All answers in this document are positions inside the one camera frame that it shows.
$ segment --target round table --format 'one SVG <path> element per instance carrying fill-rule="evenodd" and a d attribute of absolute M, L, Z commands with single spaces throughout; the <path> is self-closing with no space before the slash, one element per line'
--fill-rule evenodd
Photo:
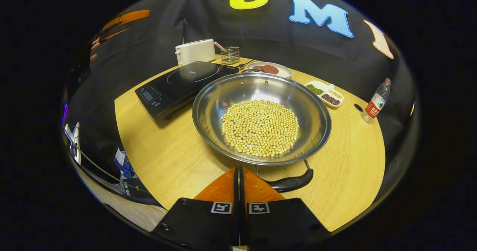
<path fill-rule="evenodd" d="M 240 58 L 232 66 L 250 60 Z M 213 62 L 220 63 L 220 55 Z M 191 106 L 184 107 L 163 127 L 143 107 L 134 91 L 177 68 L 153 76 L 114 101 L 116 122 L 129 161 L 145 187 L 166 209 L 181 197 L 194 198 L 230 168 L 243 166 L 254 171 L 252 164 L 228 158 L 202 139 L 192 122 Z M 298 83 L 322 81 L 291 70 L 291 79 Z M 385 171 L 385 147 L 378 120 L 364 122 L 354 104 L 364 109 L 367 102 L 339 86 L 335 89 L 344 95 L 344 101 L 337 108 L 328 107 L 331 135 L 325 146 L 307 159 L 315 172 L 312 181 L 303 188 L 282 193 L 285 198 L 301 198 L 329 231 L 371 205 Z M 300 176 L 305 171 L 303 162 L 259 166 L 260 177 L 268 181 Z"/>

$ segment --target blue letter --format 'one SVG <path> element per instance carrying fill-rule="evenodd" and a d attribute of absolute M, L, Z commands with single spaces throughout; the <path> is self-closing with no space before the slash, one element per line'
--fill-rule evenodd
<path fill-rule="evenodd" d="M 331 19 L 331 23 L 327 24 L 329 30 L 336 33 L 346 35 L 347 37 L 353 37 L 346 15 L 348 12 L 340 7 L 332 4 L 326 4 L 320 9 L 311 0 L 293 0 L 294 12 L 290 16 L 290 20 L 299 23 L 310 23 L 311 20 L 306 17 L 306 11 L 313 18 L 318 26 L 322 26 L 328 18 Z"/>

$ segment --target induction cooktop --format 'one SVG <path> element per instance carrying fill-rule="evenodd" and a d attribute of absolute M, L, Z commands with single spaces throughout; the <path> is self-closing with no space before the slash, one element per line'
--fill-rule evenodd
<path fill-rule="evenodd" d="M 196 61 L 149 81 L 135 92 L 155 120 L 166 119 L 208 83 L 238 71 L 233 66 Z"/>

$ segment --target plastic bottle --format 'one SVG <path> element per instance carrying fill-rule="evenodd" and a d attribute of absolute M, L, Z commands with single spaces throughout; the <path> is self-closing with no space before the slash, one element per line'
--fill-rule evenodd
<path fill-rule="evenodd" d="M 391 92 L 391 80 L 386 78 L 386 80 L 379 85 L 377 88 L 375 95 L 369 102 L 368 106 L 361 114 L 361 117 L 365 122 L 371 123 L 375 118 L 376 115 L 383 109 L 385 106 L 386 101 L 389 98 L 389 94 Z"/>

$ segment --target black wok handle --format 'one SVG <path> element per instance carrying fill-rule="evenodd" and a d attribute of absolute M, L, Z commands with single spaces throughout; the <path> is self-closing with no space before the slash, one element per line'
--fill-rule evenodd
<path fill-rule="evenodd" d="M 262 179 L 278 192 L 288 192 L 303 188 L 305 185 L 308 185 L 308 183 L 310 183 L 313 179 L 313 169 L 310 168 L 306 160 L 304 161 L 308 169 L 301 176 L 292 176 L 290 178 L 282 178 L 276 181 L 267 181 L 263 178 Z M 257 167 L 255 167 L 255 173 L 258 175 Z"/>

